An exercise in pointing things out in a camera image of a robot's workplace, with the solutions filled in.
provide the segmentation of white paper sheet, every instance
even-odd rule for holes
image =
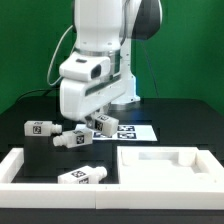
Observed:
[[[76,130],[85,127],[85,124],[78,124]],[[157,141],[157,138],[151,125],[119,125],[117,133],[111,137],[93,131],[93,140]]]

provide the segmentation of white foam tray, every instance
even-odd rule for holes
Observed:
[[[14,148],[0,164],[0,207],[224,209],[223,167],[210,152],[197,149],[193,149],[195,164],[180,166],[180,150],[183,149],[118,147],[121,184],[64,185],[11,183],[23,164],[23,149]],[[134,170],[142,170],[142,174],[139,176]]]

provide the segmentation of black table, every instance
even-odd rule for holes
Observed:
[[[224,117],[202,101],[143,99],[139,107],[125,111],[111,110],[109,115],[119,119],[120,124],[151,124],[158,141],[94,141],[93,145],[69,151],[65,147],[55,148],[52,144],[53,137],[24,137],[24,123],[27,120],[50,120],[62,124],[66,131],[74,129],[76,122],[61,116],[57,97],[28,97],[0,115],[0,159],[3,159],[12,147],[24,147],[25,162],[13,180],[17,183],[56,183],[57,175],[83,165],[105,166],[108,176],[102,183],[117,183],[118,145],[196,146],[210,150],[220,163],[224,163]],[[0,218],[2,223],[7,224],[17,221],[217,224],[224,222],[224,211],[2,208]]]

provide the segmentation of green wall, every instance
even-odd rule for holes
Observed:
[[[224,114],[224,1],[161,0],[163,24],[145,42],[161,98],[201,99]],[[71,0],[0,3],[0,113],[24,92],[48,88],[48,66],[71,25]],[[68,35],[53,74],[70,52]],[[141,97],[156,97],[141,43],[133,42],[133,73]]]

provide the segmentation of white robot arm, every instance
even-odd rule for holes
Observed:
[[[160,0],[74,0],[73,11],[77,39],[73,54],[60,66],[60,109],[64,117],[96,129],[95,112],[124,98],[127,90],[130,63],[121,57],[122,45],[156,33],[162,10]],[[118,123],[112,123],[103,134],[116,132]]]

